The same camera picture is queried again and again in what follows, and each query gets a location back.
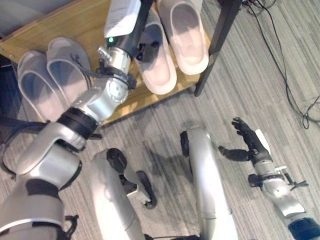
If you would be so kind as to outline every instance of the wooden shelf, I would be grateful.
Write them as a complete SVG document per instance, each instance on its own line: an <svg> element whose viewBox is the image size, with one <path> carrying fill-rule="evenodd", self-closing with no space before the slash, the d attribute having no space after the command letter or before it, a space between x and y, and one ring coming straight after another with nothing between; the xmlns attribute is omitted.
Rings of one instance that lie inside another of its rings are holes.
<svg viewBox="0 0 320 240"><path fill-rule="evenodd" d="M94 70L99 65L97 47L105 44L104 25L110 2L110 0L73 1L0 40L0 53L18 63L25 52L32 49L46 52L52 39L65 36L83 46ZM132 63L129 72L136 77L137 88L131 91L126 102L120 105L104 124L172 96L198 82L199 75L185 75L178 69L172 49L170 51L177 71L177 84L173 91L166 95L151 93L144 85L137 66Z"/></svg>

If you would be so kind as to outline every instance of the white slipper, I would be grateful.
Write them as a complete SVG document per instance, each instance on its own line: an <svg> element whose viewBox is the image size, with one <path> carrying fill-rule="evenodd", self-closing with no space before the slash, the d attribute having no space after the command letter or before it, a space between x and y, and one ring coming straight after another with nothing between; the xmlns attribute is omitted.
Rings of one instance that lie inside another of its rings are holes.
<svg viewBox="0 0 320 240"><path fill-rule="evenodd" d="M56 83L46 69L44 53L26 52L18 64L18 87L42 121L56 121L68 108Z"/></svg>
<svg viewBox="0 0 320 240"><path fill-rule="evenodd" d="M157 57L152 62L138 60L135 62L146 87L154 94L163 95L169 93L176 86L177 72L160 18L157 12L151 8L140 42L151 44L154 41L159 43Z"/></svg>
<svg viewBox="0 0 320 240"><path fill-rule="evenodd" d="M50 41L46 52L47 70L70 106L91 86L91 80L79 68L90 69L88 56L82 46L67 38Z"/></svg>
<svg viewBox="0 0 320 240"><path fill-rule="evenodd" d="M209 63L209 53L205 31L194 2L158 0L157 8L181 71L187 75L203 72Z"/></svg>

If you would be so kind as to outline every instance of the floor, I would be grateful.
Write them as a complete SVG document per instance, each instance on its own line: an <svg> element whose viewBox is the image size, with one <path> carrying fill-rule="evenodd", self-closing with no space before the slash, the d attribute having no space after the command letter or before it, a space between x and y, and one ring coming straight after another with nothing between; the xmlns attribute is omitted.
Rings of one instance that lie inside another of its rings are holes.
<svg viewBox="0 0 320 240"><path fill-rule="evenodd" d="M219 12L217 1L204 0L201 16L210 35ZM320 2L278 0L270 12L282 43L289 85L300 108L306 111L320 94ZM268 15L264 12L259 19L280 60ZM18 111L19 119L36 119L24 100L19 106L13 103L11 108ZM320 105L316 104L309 114L320 119ZM319 223L320 127L311 123L305 130L301 117L291 110L283 79L256 20L242 9L200 97L185 91L111 123L100 129L103 140L89 141L79 154L83 170L73 185L60 193L65 213L80 216L73 239L101 239L91 199L89 170L93 156L106 148L123 150L133 169L144 170L153 184L158 198L155 209L147 210L132 201L144 233L152 237L199 234L195 193L188 160L181 153L179 134L191 126L205 126L217 146L245 148L231 125L235 116L264 132L277 165L286 164L297 182L307 180L309 187L298 188L293 194ZM22 135L14 140L6 154L12 165L31 139L31 135ZM250 162L231 162L217 154L217 164L240 240L293 239L261 191L249 187L247 177L254 172ZM3 172L0 179L2 202L14 182Z"/></svg>

